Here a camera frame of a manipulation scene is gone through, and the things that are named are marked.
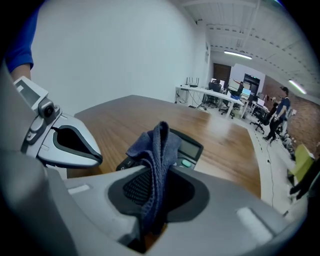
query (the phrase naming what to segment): wooden tabletop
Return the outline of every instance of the wooden tabletop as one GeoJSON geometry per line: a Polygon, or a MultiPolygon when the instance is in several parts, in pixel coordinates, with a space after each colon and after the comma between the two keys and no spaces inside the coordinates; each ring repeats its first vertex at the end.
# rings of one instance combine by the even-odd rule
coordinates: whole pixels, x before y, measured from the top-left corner
{"type": "Polygon", "coordinates": [[[204,146],[195,170],[236,182],[260,198],[260,173],[247,129],[224,118],[158,99],[131,95],[75,115],[95,138],[103,163],[91,170],[68,170],[68,178],[114,172],[142,132],[160,122],[204,146]]]}

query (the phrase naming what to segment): black pants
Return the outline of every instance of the black pants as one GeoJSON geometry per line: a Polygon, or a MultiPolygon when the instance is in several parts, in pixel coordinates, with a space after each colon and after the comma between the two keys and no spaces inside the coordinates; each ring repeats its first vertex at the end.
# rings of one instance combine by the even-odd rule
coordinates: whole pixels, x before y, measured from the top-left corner
{"type": "Polygon", "coordinates": [[[272,121],[270,122],[270,132],[267,136],[268,140],[271,138],[273,138],[274,140],[276,139],[276,130],[281,123],[282,119],[278,119],[277,121],[275,121],[275,119],[272,119],[272,121]]]}
{"type": "Polygon", "coordinates": [[[299,192],[296,196],[296,199],[299,200],[305,193],[308,192],[312,182],[317,177],[318,173],[320,172],[320,160],[314,162],[309,170],[304,175],[303,179],[293,188],[290,190],[290,195],[299,192]]]}

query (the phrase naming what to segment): yellow object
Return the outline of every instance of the yellow object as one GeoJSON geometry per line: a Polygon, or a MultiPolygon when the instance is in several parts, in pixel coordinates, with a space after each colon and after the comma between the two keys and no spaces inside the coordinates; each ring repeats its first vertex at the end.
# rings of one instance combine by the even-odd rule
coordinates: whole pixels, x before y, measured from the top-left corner
{"type": "Polygon", "coordinates": [[[299,145],[295,150],[295,167],[291,170],[291,173],[300,182],[310,166],[314,162],[314,156],[309,152],[305,145],[299,145]]]}

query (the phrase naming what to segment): blue shirt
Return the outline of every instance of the blue shirt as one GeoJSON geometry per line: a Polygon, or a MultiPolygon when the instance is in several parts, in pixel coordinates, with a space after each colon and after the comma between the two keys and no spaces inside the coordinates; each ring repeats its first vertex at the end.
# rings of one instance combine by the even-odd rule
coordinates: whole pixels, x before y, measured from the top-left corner
{"type": "Polygon", "coordinates": [[[34,40],[39,8],[24,22],[19,34],[5,53],[5,62],[11,73],[16,67],[23,64],[30,64],[30,69],[34,66],[31,54],[31,44],[34,40]]]}
{"type": "Polygon", "coordinates": [[[286,113],[287,113],[287,111],[288,111],[289,108],[290,108],[290,100],[289,100],[288,97],[285,97],[285,98],[283,98],[283,99],[281,100],[278,108],[276,109],[276,114],[277,114],[277,115],[279,115],[279,113],[280,113],[280,111],[282,110],[283,106],[286,106],[286,111],[285,111],[281,116],[279,116],[279,119],[281,119],[281,120],[285,119],[286,113]]]}

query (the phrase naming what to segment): ceiling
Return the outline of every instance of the ceiling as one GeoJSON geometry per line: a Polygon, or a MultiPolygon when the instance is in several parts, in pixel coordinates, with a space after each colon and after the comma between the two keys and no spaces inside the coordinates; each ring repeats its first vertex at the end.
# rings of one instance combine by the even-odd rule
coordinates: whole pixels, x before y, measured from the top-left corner
{"type": "Polygon", "coordinates": [[[206,23],[212,51],[249,55],[320,98],[319,64],[300,29],[275,0],[179,1],[195,22],[206,23]]]}

